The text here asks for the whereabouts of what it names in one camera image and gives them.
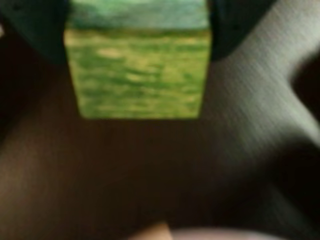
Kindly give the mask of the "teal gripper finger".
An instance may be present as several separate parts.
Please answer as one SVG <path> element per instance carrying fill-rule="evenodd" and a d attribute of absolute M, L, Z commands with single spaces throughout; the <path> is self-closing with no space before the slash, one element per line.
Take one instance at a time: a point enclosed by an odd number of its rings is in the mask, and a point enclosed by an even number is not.
<path fill-rule="evenodd" d="M 222 60 L 234 52 L 274 3 L 274 0 L 213 0 L 211 60 Z"/>
<path fill-rule="evenodd" d="M 43 57 L 64 65 L 68 0 L 2 0 L 0 15 Z"/>

